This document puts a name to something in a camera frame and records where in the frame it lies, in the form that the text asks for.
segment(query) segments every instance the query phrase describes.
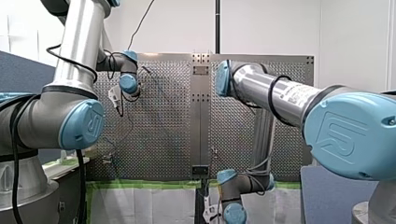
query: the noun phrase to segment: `gray partition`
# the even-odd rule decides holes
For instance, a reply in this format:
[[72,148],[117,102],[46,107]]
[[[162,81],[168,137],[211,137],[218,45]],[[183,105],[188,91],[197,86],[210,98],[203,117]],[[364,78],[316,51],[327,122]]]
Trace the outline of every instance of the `gray partition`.
[[[53,79],[55,68],[0,51],[0,92],[40,93]],[[59,149],[39,150],[41,163],[61,157]]]
[[[313,85],[313,57],[210,54],[139,55],[142,94],[124,102],[120,118],[107,99],[119,74],[100,73],[95,90],[106,108],[106,127],[87,175],[114,178],[186,180],[193,165],[208,165],[210,177],[225,168],[247,169],[253,143],[253,113],[232,98],[214,93],[220,61],[233,59],[265,64],[274,75]],[[311,156],[297,129],[278,123],[272,168],[277,180],[299,181],[300,168]]]

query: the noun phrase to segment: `green tape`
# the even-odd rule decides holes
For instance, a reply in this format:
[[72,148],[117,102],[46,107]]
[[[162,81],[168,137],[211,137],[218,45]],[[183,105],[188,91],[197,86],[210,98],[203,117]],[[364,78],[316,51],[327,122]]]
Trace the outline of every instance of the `green tape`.
[[301,189],[299,182],[275,182],[275,188],[277,189]]
[[91,189],[196,189],[199,181],[145,181],[145,180],[113,180],[88,182]]
[[78,159],[70,159],[62,161],[61,165],[76,165],[78,164]]
[[44,166],[53,165],[55,163],[58,163],[58,162],[57,161],[49,161],[49,162],[45,163]]

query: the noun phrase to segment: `white wall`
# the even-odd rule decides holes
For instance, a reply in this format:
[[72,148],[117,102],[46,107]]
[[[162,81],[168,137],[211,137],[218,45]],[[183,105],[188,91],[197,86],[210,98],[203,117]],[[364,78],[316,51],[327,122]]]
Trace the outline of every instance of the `white wall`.
[[[151,0],[121,1],[105,21],[113,50],[128,48]],[[134,38],[137,52],[207,52],[214,48],[213,0],[157,0]]]
[[40,0],[0,0],[0,50],[55,65],[46,48],[62,41],[64,27]]
[[318,83],[368,91],[389,86],[393,0],[321,0]]
[[320,0],[222,1],[222,53],[315,56]]

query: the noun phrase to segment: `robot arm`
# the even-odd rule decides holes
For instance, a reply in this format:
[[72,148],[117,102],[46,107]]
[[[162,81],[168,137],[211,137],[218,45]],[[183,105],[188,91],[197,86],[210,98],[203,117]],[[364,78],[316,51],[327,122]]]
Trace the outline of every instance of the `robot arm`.
[[[396,177],[396,100],[392,95],[344,86],[320,90],[271,76],[261,64],[231,61],[219,66],[216,92],[244,104],[254,103],[299,128],[313,157],[337,175],[364,180]],[[236,200],[243,188],[238,187],[236,196],[230,194],[243,184],[238,177],[233,170],[218,173],[223,214],[230,224],[246,221],[242,203]]]
[[[51,3],[65,3],[63,0],[42,2],[47,8]],[[139,91],[134,54],[124,51],[116,57],[100,50],[104,18],[118,1],[68,2],[70,6],[57,5],[59,10],[51,11],[53,15],[59,12],[57,16],[63,18],[65,25],[53,81],[37,96],[0,93],[0,219],[6,223],[15,223],[12,214],[18,213],[17,207],[25,223],[58,223],[57,184],[48,183],[37,150],[84,149],[98,140],[105,116],[93,91],[97,79],[94,70],[121,71],[128,78],[120,88],[128,94]],[[19,168],[18,173],[14,173],[15,167]],[[13,181],[14,174],[19,174],[18,185],[14,184],[18,183]],[[29,216],[32,207],[40,207],[43,214]]]

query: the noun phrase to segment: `wire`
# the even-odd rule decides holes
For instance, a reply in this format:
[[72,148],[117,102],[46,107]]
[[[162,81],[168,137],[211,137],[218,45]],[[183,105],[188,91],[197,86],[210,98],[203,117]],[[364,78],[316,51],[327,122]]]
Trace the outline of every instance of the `wire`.
[[120,96],[121,96],[121,110],[120,110],[120,108],[117,106],[116,107],[116,110],[117,110],[117,112],[119,113],[119,115],[120,115],[120,117],[122,118],[123,117],[123,94],[122,94],[122,89],[120,88]]
[[137,32],[139,32],[140,26],[142,26],[143,20],[144,20],[144,19],[146,18],[146,16],[148,15],[149,10],[150,10],[152,4],[154,3],[154,1],[155,1],[155,0],[152,0],[152,1],[150,2],[150,4],[148,5],[148,9],[146,10],[145,14],[143,15],[142,19],[140,20],[139,25],[137,26],[136,30],[135,30],[134,33],[132,34],[132,36],[131,36],[131,42],[129,43],[128,50],[131,48],[132,43],[134,42],[134,36],[137,34]]
[[266,170],[264,171],[257,171],[257,169],[259,169],[260,167],[264,166],[268,161],[271,160],[272,155],[273,155],[273,150],[271,150],[270,154],[268,155],[267,158],[265,158],[265,160],[263,160],[262,162],[260,162],[258,165],[253,166],[251,168],[247,169],[247,173],[252,174],[252,175],[269,175],[270,174],[270,167],[268,167]]
[[54,52],[52,51],[53,49],[58,49],[58,48],[60,48],[60,47],[61,47],[61,44],[59,44],[59,45],[57,45],[57,46],[49,47],[49,48],[47,48],[47,53],[50,54],[50,55],[52,55],[52,56],[55,56],[55,57],[57,57],[57,58],[59,58],[59,59],[61,59],[61,60],[63,60],[63,61],[65,61],[65,62],[67,62],[67,63],[71,63],[71,64],[73,64],[73,65],[80,66],[80,67],[82,67],[82,68],[87,69],[87,70],[90,71],[90,72],[93,74],[93,76],[94,76],[94,78],[93,78],[93,83],[95,83],[95,82],[97,81],[97,79],[98,79],[98,74],[96,73],[95,70],[93,70],[93,69],[90,68],[89,66],[84,65],[84,64],[82,64],[82,63],[78,63],[78,62],[73,61],[73,60],[71,60],[71,59],[66,59],[66,58],[64,58],[64,57],[62,57],[62,56],[60,56],[60,55],[58,55],[58,54],[56,54],[56,53],[54,53]]
[[274,107],[274,102],[273,102],[273,93],[274,93],[274,87],[276,85],[276,83],[281,79],[281,78],[285,78],[289,81],[291,81],[291,78],[288,76],[279,76],[277,78],[275,78],[271,84],[270,84],[270,88],[268,89],[268,106],[270,107],[270,111],[271,113],[274,115],[274,117],[276,117],[280,122],[282,122],[285,125],[294,127],[293,124],[289,123],[287,120],[285,120],[284,118],[282,118],[276,111],[275,107]]
[[85,214],[86,214],[86,204],[85,197],[87,192],[87,187],[85,185],[85,167],[84,167],[84,158],[82,156],[81,150],[76,150],[77,158],[78,158],[78,166],[79,166],[79,205],[78,205],[78,224],[85,223]]
[[133,100],[128,100],[128,98],[125,97],[125,95],[123,94],[123,92],[121,92],[121,95],[122,95],[122,97],[123,97],[126,101],[128,101],[128,102],[130,102],[130,103],[134,103],[134,102],[136,102],[136,101],[140,98],[140,92],[139,92],[139,94],[136,95],[136,97],[135,97]]
[[257,185],[260,186],[260,188],[262,189],[262,192],[257,192],[257,194],[259,194],[260,196],[263,196],[265,194],[266,188],[264,187],[264,185],[254,176],[245,172],[242,173],[238,173],[240,175],[245,175],[247,177],[249,177],[250,179],[252,179],[254,182],[256,182]]
[[18,187],[19,187],[19,179],[20,179],[20,159],[18,154],[18,143],[17,143],[17,136],[18,136],[18,124],[21,120],[21,117],[33,100],[39,98],[40,95],[33,95],[31,96],[25,103],[22,104],[20,111],[18,112],[17,116],[14,120],[11,121],[11,139],[12,139],[12,152],[14,155],[14,180],[12,184],[12,211],[14,213],[15,220],[18,224],[23,224],[21,219],[21,214],[18,209]]
[[108,80],[113,79],[114,74],[116,74],[116,58],[114,57],[114,53],[110,52],[107,49],[104,49],[104,52],[108,53],[108,67],[110,68],[110,70],[112,70],[112,74],[110,75],[110,72],[107,70],[107,78]]

